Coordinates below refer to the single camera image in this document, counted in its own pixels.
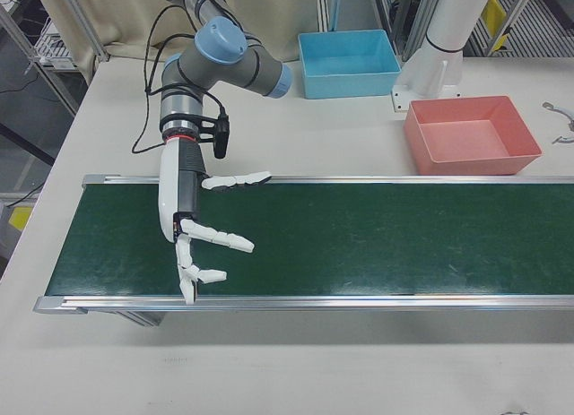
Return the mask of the white dexterous robot hand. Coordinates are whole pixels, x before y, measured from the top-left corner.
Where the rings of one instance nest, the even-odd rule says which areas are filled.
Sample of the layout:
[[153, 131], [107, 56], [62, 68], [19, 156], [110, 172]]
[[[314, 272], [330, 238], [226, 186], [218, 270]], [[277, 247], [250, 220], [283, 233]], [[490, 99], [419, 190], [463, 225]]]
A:
[[183, 134], [171, 136], [161, 153], [158, 209], [161, 230], [165, 238], [175, 244], [179, 287], [184, 300], [192, 305], [196, 300], [199, 283], [224, 281], [227, 273], [202, 269], [194, 264], [192, 241], [226, 246], [251, 253], [254, 243], [248, 239], [198, 222], [197, 192], [227, 189], [233, 186], [260, 185], [272, 177], [268, 171], [229, 177], [209, 177], [199, 143]]

